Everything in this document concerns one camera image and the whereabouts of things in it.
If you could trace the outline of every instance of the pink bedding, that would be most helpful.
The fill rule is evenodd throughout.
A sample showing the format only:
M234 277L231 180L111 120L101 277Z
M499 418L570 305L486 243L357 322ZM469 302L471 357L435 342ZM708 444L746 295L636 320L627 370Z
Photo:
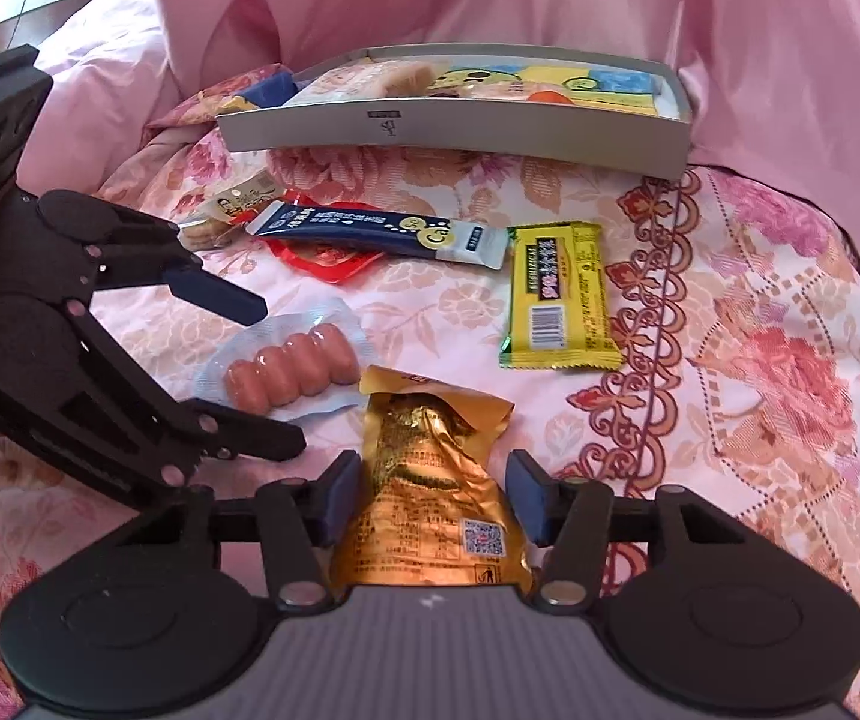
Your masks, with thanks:
M738 0L381 0L361 11L366 31L337 18L349 1L95 0L44 46L41 65L55 71L57 86L20 180L33 191L101 191L179 218L268 169L324 201L364 199L494 224L599 220L612 332L628 358L606 374L497 367L505 272L388 262L340 290L294 276L255 242L206 260L263 295L271 312L341 295L389 364L516 403L493 454L498 478L505 453L524 447L554 473L604 479L623 494L689 485L860 603L860 277L826 215L710 167L669 185L420 149L230 155L211 131L220 100L275 71L273 63L300 67L359 44L525 40L668 59L699 103L696 160L805 194L860 248L847 189L860 187L860 115L845 118L841 104L860 114L860 0L753 0L743 10ZM425 6L415 13L432 17L431 28L415 17L404 22L410 1ZM577 1L579 18L567 18ZM606 16L587 17L594 13ZM818 13L834 16L832 29ZM827 66L849 84L846 95L830 95ZM217 86L196 95L205 84ZM178 104L187 95L195 96ZM849 140L843 124L855 133ZM236 330L162 289L107 293L94 306L177 396ZM360 429L357 410L338 413L313 424L308 450L292 464L212 464L198 481L226 496L282 475L311 477L359 445ZM130 514L0 442L0 610L27 581ZM644 562L633 546L617 549L609 586ZM226 550L224 568L259 589L252 550ZM860 716L860 673L849 705ZM0 718L17 707L0 663Z

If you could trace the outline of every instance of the floral bed sheet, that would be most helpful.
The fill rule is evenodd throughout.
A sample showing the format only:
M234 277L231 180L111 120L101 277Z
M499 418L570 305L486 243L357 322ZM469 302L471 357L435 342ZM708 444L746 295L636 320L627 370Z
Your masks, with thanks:
M623 495L687 485L844 586L860 603L860 275L820 212L725 170L692 167L676 184L523 157L415 148L313 148L228 154L215 111L263 68L187 100L145 133L109 179L107 199L178 220L260 170L316 200L495 225L558 218L604 228L615 372L501 370L508 271L384 261L342 288L296 274L260 242L205 253L206 266L266 299L270 312L340 295L387 365L493 392L516 404L491 458L511 448L555 474L605 480ZM94 310L177 397L236 326L163 288L102 293ZM284 466L241 458L204 466L220 496L281 476L316 476L361 441L361 412L307 425ZM132 512L0 442L0 611L44 570ZM224 569L259 590L245 545ZM645 569L615 547L606 590ZM860 672L849 705L860 716ZM0 718L19 700L0 661Z

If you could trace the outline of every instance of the vacuum-packed sausage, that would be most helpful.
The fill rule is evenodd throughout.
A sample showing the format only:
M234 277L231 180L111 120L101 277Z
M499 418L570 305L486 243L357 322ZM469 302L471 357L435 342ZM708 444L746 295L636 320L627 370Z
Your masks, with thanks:
M359 382L359 361L343 331L335 324L324 322L310 331L310 338L326 357L330 367L330 380L334 384Z
M283 343L304 395L318 395L330 384L326 357L306 333L293 333Z
M255 362L236 360L226 370L226 392L233 405L246 413L265 416L269 411L269 398L260 381Z
M292 403L300 396L300 383L289 354L279 346L264 346L256 353L260 381L274 408Z

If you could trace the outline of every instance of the red package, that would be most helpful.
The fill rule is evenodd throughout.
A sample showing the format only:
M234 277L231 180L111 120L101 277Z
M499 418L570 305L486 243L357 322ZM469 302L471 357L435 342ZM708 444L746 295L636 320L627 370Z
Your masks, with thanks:
M286 202L294 205L324 205L311 199L302 191L287 189L283 194ZM364 202L326 203L327 208L355 208L365 211L380 210L375 205ZM278 260L285 262L292 269L305 271L327 284L340 284L348 278L359 274L370 263L383 257L381 251L353 251L345 248L331 247L327 244L311 244L311 242L266 241L269 250Z

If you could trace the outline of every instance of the gray box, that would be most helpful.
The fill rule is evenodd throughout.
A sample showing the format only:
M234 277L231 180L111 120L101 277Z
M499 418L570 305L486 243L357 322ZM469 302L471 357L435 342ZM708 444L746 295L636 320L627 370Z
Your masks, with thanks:
M473 98L379 98L263 108L217 117L230 151L289 146L423 146L558 159L676 179L686 167L691 111L676 73L659 62L545 46L433 43L362 49L296 74L301 87L341 65L434 56L514 57L644 71L675 108L667 116L577 105Z

